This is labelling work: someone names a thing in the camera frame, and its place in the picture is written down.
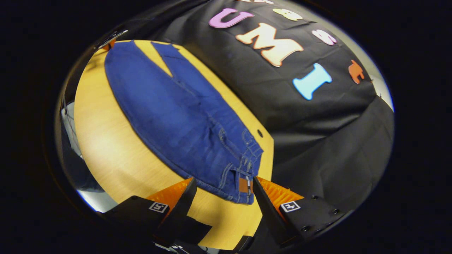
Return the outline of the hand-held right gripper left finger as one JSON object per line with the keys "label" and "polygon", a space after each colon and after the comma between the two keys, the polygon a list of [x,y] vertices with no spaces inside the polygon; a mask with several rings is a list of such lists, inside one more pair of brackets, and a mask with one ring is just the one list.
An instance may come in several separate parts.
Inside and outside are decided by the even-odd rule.
{"label": "hand-held right gripper left finger", "polygon": [[190,177],[148,198],[133,195],[104,212],[103,219],[121,232],[157,244],[173,244],[186,224],[196,192],[197,182]]}

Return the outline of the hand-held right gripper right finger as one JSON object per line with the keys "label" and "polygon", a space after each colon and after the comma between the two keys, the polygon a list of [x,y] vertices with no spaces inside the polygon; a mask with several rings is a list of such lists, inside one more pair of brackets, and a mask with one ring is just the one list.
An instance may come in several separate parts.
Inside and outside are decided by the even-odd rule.
{"label": "hand-held right gripper right finger", "polygon": [[316,195],[303,197],[258,176],[253,178],[253,192],[270,234],[280,247],[313,241],[353,212]]}

